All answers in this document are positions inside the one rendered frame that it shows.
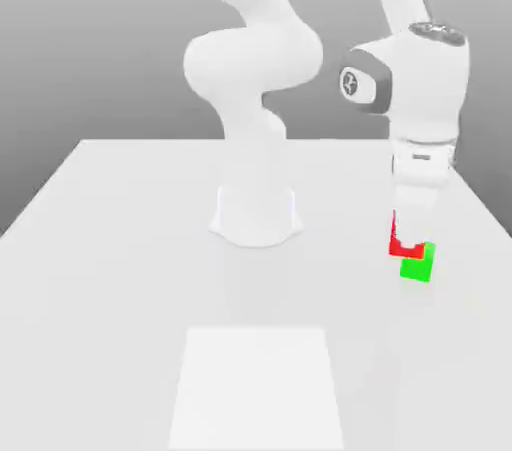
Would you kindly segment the small green cube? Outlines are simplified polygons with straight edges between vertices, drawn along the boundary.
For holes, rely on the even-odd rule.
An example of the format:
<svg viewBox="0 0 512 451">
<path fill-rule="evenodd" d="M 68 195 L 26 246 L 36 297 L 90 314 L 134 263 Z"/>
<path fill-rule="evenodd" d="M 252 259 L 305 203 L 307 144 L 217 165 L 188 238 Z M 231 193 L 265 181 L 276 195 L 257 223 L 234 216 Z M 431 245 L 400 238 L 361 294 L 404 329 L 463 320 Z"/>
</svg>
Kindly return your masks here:
<svg viewBox="0 0 512 451">
<path fill-rule="evenodd" d="M 425 242 L 416 245 L 402 258 L 400 276 L 407 279 L 429 283 L 434 264 L 436 244 Z"/>
</svg>

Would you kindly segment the small red cube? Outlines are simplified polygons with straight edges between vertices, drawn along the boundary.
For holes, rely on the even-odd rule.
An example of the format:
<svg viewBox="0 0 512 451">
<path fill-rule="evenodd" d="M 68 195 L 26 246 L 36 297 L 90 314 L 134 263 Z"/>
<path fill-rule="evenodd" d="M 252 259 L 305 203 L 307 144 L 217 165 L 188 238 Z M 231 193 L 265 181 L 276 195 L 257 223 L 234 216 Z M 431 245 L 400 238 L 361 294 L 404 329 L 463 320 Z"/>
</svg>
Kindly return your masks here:
<svg viewBox="0 0 512 451">
<path fill-rule="evenodd" d="M 410 247 L 402 244 L 402 242 L 397 238 L 397 216 L 396 210 L 393 210 L 388 247 L 389 254 L 394 257 L 422 260 L 424 257 L 425 245 L 425 242 L 417 243 Z"/>
</svg>

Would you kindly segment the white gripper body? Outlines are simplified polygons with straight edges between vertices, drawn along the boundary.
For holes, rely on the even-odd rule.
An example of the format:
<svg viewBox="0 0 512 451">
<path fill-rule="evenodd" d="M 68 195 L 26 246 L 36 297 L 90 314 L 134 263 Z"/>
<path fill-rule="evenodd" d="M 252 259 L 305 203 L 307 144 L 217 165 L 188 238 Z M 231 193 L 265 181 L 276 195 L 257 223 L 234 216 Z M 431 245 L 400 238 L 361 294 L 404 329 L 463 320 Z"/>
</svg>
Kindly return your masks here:
<svg viewBox="0 0 512 451">
<path fill-rule="evenodd" d="M 441 189 L 453 166 L 451 143 L 393 143 L 392 180 L 395 187 Z"/>
</svg>

